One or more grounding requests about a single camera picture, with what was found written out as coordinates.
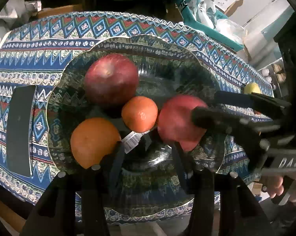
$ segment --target human hand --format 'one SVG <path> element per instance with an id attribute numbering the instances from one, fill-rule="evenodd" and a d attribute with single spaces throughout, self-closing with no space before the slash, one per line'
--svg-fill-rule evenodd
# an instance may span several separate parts
<path id="1" fill-rule="evenodd" d="M 296 173 L 290 173 L 287 176 L 296 180 Z M 261 183 L 267 187 L 270 198 L 274 198 L 276 195 L 280 196 L 284 191 L 283 176 L 262 177 Z M 289 201 L 296 202 L 296 187 L 290 192 Z"/>

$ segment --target fruit bowl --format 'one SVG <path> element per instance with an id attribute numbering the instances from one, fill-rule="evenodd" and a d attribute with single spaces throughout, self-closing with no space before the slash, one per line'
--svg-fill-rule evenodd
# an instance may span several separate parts
<path id="1" fill-rule="evenodd" d="M 133 61 L 139 72 L 136 95 L 153 99 L 158 109 L 179 93 L 197 96 L 210 105 L 215 92 L 220 90 L 207 65 L 186 48 L 151 35 L 103 40 L 69 62 L 48 100 L 48 148 L 60 170 L 75 173 L 82 169 L 72 156 L 70 137 L 86 118 L 105 117 L 118 128 L 122 138 L 131 132 L 122 122 L 120 112 L 104 111 L 86 100 L 85 74 L 94 61 L 109 53 L 120 53 Z M 218 171 L 225 138 L 207 131 L 191 151 L 196 163 Z M 193 198 L 180 187 L 171 149 L 160 140 L 156 129 L 144 135 L 125 156 L 117 188 L 115 199 L 104 196 L 104 206 L 131 217 L 151 216 L 186 205 Z"/>

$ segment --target metal screw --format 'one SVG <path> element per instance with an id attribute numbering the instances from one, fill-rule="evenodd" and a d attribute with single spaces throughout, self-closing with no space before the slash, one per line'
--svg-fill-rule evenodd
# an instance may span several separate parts
<path id="1" fill-rule="evenodd" d="M 99 164 L 95 164 L 91 167 L 92 170 L 99 170 L 101 166 Z"/>
<path id="2" fill-rule="evenodd" d="M 66 172 L 65 171 L 60 171 L 60 172 L 58 172 L 57 176 L 62 178 L 64 176 L 66 176 Z"/>
<path id="3" fill-rule="evenodd" d="M 237 178 L 238 177 L 238 173 L 236 173 L 235 171 L 231 171 L 230 172 L 230 176 L 232 177 L 232 178 Z"/>
<path id="4" fill-rule="evenodd" d="M 226 129 L 226 134 L 230 135 L 232 133 L 232 128 L 229 126 Z"/>
<path id="5" fill-rule="evenodd" d="M 202 171 L 204 169 L 204 166 L 202 164 L 196 164 L 195 169 L 198 171 Z"/>
<path id="6" fill-rule="evenodd" d="M 243 124 L 243 125 L 248 125 L 249 121 L 247 119 L 245 119 L 245 118 L 241 118 L 240 123 Z"/>
<path id="7" fill-rule="evenodd" d="M 259 142 L 259 146 L 263 148 L 265 151 L 268 151 L 270 147 L 270 143 L 267 139 L 261 139 Z"/>
<path id="8" fill-rule="evenodd" d="M 188 179 L 191 179 L 193 175 L 194 175 L 194 172 L 193 172 L 193 171 L 190 171 L 190 172 L 188 172 L 188 174 L 187 174 L 187 178 L 188 178 Z"/>

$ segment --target apple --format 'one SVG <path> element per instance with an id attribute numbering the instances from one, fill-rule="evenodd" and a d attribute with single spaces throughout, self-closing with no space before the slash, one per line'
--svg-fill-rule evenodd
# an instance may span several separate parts
<path id="1" fill-rule="evenodd" d="M 101 107 L 125 104 L 136 92 L 138 69 L 126 56 L 111 53 L 95 61 L 85 75 L 86 97 Z"/>
<path id="2" fill-rule="evenodd" d="M 163 105 L 158 117 L 158 133 L 165 143 L 179 142 L 185 152 L 197 146 L 207 131 L 191 121 L 191 112 L 197 106 L 207 107 L 207 104 L 189 95 L 177 95 Z"/>

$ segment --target blue patterned tablecloth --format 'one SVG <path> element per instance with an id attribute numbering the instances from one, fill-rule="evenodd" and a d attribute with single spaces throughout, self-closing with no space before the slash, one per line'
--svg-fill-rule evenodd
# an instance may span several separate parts
<path id="1" fill-rule="evenodd" d="M 74 12 L 43 18 L 13 30 L 0 48 L 0 185 L 16 197 L 35 204 L 58 168 L 48 151 L 46 104 L 62 71 L 71 59 L 111 36 L 153 34 L 192 51 L 210 68 L 221 90 L 240 93 L 245 84 L 256 82 L 263 94 L 272 96 L 270 84 L 259 73 L 232 52 L 202 32 L 142 15 L 119 12 Z M 13 89 L 37 85 L 32 132 L 30 178 L 10 172 L 6 163 L 6 127 Z M 269 118 L 254 114 L 252 109 L 227 106 L 233 113 L 245 114 L 253 121 Z M 255 175 L 247 171 L 248 158 L 243 148 L 229 136 L 225 158 L 219 173 L 236 171 L 249 182 Z M 181 207 L 162 210 L 147 217 L 131 218 L 105 208 L 109 222 L 138 222 L 170 218 L 191 211 L 193 200 Z M 76 216 L 81 217 L 80 198 L 76 196 Z"/>

